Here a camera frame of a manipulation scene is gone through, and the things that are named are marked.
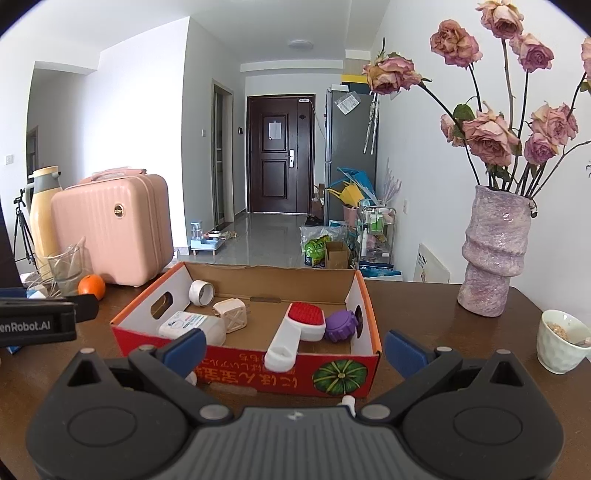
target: orange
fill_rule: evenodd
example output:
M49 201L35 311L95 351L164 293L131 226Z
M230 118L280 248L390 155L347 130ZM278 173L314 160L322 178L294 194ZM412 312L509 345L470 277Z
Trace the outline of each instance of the orange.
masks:
M105 296L106 285L105 281L100 275L87 275L80 280L78 284L78 293L84 295L85 293L93 293L97 300L101 300Z

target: tiled floor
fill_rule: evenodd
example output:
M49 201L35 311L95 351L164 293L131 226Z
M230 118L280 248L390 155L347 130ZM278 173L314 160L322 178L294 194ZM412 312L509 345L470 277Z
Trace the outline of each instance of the tiled floor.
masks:
M228 240L216 255L199 252L181 255L178 260L225 265L272 265L275 267L303 267L300 248L300 226L303 215L272 215L249 213L231 223L226 231L238 236Z

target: wooden table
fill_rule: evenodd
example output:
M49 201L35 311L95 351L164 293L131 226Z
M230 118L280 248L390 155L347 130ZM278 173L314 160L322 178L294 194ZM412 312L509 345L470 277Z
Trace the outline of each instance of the wooden table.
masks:
M535 337L540 310L519 291L511 289L505 313L486 319L468 313L456 303L458 285L368 282L380 334L392 328L434 348L447 345L466 357L485 358L497 348L513 351L534 377L557 413L566 444L552 480L591 478L591 365L583 361L566 375L554 375L538 362ZM109 321L140 289L109 287L99 317L82 323L78 340L55 345L31 346L14 356L0 352L0 458L18 480L37 479L25 449L27 424L56 378L82 346L93 346L103 357L120 355ZM401 381L383 360L370 398ZM317 406L332 399L273 394L240 395L208 387L208 391L236 412L244 406Z

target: purple bottle cap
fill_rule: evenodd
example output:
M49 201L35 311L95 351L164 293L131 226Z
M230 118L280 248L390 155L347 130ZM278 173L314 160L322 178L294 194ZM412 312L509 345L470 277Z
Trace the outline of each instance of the purple bottle cap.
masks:
M334 312L326 319L324 338L335 343L339 340L346 340L355 333L357 324L357 318L352 311L340 310Z

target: vase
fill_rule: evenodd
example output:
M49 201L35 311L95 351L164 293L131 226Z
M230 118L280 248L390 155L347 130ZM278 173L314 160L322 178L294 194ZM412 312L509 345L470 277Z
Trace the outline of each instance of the vase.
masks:
M523 272L530 224L529 199L476 186L462 247L468 260L466 279L457 296L462 307L485 317L503 313L509 281Z

